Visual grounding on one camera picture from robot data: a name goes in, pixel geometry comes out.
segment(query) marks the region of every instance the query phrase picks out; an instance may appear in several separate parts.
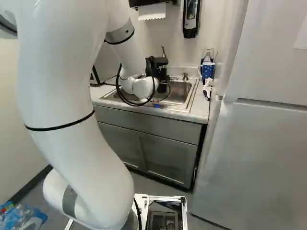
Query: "gray cabinet door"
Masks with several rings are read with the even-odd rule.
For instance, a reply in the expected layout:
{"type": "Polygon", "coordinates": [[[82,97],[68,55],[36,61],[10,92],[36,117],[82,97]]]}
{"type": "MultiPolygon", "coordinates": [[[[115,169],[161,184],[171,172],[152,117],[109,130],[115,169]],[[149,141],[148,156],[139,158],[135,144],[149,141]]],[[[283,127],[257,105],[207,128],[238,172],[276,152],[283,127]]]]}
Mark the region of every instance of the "gray cabinet door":
{"type": "Polygon", "coordinates": [[[190,187],[197,146],[143,134],[141,146],[148,172],[190,187]]]}
{"type": "Polygon", "coordinates": [[[98,122],[109,146],[125,163],[143,169],[144,161],[138,132],[98,122]]]}

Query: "paper towel dispenser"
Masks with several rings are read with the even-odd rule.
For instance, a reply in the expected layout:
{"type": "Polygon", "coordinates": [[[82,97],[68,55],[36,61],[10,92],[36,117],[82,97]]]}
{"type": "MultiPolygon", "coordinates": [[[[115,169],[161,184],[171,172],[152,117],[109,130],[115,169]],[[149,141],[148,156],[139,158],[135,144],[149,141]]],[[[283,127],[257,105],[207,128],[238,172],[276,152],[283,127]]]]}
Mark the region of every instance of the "paper towel dispenser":
{"type": "Polygon", "coordinates": [[[174,5],[178,5],[178,0],[129,0],[130,7],[134,8],[135,10],[138,10],[139,6],[152,5],[162,2],[172,2],[174,5]]]}

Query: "white countertop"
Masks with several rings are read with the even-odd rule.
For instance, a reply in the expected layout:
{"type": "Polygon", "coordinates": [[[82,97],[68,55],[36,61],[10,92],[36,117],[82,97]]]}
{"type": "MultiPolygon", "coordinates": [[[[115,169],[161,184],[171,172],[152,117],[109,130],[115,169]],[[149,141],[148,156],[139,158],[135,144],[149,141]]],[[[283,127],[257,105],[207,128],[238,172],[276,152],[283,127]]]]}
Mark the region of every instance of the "white countertop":
{"type": "MultiPolygon", "coordinates": [[[[189,74],[189,78],[191,79],[198,78],[198,77],[193,77],[193,76],[195,75],[189,74]]],[[[202,92],[203,85],[201,81],[199,82],[198,87],[196,89],[193,104],[192,104],[192,107],[189,113],[179,112],[179,111],[170,111],[167,109],[159,109],[159,108],[153,108],[153,107],[147,107],[147,106],[132,107],[123,102],[107,101],[107,100],[100,99],[102,96],[111,92],[115,88],[116,88],[115,86],[111,86],[111,85],[102,85],[100,87],[90,87],[91,98],[92,98],[93,104],[98,105],[98,106],[103,106],[103,107],[122,109],[126,111],[167,117],[167,118],[189,121],[189,122],[200,123],[200,124],[208,123],[209,101],[207,101],[207,99],[205,98],[202,92]]]]}

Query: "paper towel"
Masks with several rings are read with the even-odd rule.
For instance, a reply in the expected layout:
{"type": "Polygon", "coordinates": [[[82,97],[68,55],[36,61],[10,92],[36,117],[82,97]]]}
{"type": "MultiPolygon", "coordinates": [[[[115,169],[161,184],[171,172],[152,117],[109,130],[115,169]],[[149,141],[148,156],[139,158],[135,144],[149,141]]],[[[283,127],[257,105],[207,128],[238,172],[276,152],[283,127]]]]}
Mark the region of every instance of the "paper towel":
{"type": "Polygon", "coordinates": [[[139,20],[162,19],[166,17],[166,3],[139,6],[139,20]]]}

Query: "baseboard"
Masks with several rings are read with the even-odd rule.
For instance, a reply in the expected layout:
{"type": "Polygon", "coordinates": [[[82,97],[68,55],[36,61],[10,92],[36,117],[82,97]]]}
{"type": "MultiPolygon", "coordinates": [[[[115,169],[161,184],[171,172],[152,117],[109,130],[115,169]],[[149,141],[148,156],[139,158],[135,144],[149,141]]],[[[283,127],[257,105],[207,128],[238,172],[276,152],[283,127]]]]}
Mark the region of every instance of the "baseboard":
{"type": "Polygon", "coordinates": [[[52,166],[48,165],[38,175],[36,175],[29,183],[22,187],[9,201],[13,204],[18,204],[32,189],[34,189],[52,170],[52,166]]]}

